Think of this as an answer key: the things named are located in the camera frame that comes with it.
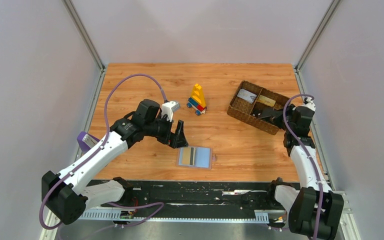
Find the beige card with stripe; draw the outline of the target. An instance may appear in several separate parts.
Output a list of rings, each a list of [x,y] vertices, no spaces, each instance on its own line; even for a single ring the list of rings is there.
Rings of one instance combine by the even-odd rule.
[[[180,164],[184,166],[194,166],[196,159],[196,147],[185,147],[181,149]]]

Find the pink card holder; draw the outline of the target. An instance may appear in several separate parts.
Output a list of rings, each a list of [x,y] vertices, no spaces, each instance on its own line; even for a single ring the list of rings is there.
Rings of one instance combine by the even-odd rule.
[[[176,165],[184,168],[195,168],[209,170],[217,156],[208,147],[189,146],[182,147],[178,151]]]

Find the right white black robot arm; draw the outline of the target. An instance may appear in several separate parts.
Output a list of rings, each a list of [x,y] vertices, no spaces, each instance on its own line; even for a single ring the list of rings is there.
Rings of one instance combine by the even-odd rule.
[[[283,109],[266,107],[256,114],[285,131],[283,145],[298,173],[300,190],[280,177],[267,189],[266,201],[286,210],[289,230],[313,240],[335,239],[344,199],[334,193],[323,178],[316,158],[316,146],[309,136],[316,107],[313,103],[290,104]]]

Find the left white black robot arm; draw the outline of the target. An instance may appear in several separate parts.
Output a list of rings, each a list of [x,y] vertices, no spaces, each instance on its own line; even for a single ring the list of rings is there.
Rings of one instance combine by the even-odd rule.
[[[150,99],[142,100],[135,111],[116,120],[108,133],[79,160],[58,173],[48,171],[43,175],[45,206],[63,224],[69,225],[85,210],[110,202],[129,201],[132,186],[121,177],[98,185],[88,184],[112,160],[144,137],[154,137],[173,149],[187,147],[184,122],[179,120],[175,132],[171,131],[178,109],[177,101],[159,105]]]

